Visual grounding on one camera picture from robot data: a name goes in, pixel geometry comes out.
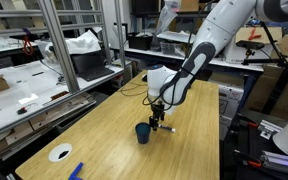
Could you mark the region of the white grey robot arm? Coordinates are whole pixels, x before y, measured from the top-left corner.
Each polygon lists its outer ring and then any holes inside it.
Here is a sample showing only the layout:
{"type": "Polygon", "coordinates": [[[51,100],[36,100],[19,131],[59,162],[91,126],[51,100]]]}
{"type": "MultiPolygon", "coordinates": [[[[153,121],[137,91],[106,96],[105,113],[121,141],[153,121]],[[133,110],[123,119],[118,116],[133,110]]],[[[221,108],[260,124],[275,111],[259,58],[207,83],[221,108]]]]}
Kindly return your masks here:
{"type": "Polygon", "coordinates": [[[200,26],[189,56],[178,71],[156,65],[147,71],[150,127],[175,132],[159,123],[185,100],[193,80],[254,15],[264,22],[288,21],[288,0],[219,0],[200,26]]]}

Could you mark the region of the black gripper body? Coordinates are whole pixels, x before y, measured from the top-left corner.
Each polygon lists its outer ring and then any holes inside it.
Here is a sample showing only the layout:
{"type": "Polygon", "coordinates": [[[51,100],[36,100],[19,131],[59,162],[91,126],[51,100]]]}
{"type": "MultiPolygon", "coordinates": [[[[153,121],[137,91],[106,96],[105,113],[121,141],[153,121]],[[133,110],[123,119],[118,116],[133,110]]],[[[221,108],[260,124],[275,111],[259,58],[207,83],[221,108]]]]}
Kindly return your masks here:
{"type": "Polygon", "coordinates": [[[151,105],[151,110],[153,112],[153,117],[156,119],[156,121],[159,121],[159,117],[160,115],[164,114],[165,116],[165,112],[164,112],[164,104],[159,101],[157,104],[152,104],[151,105]]]}

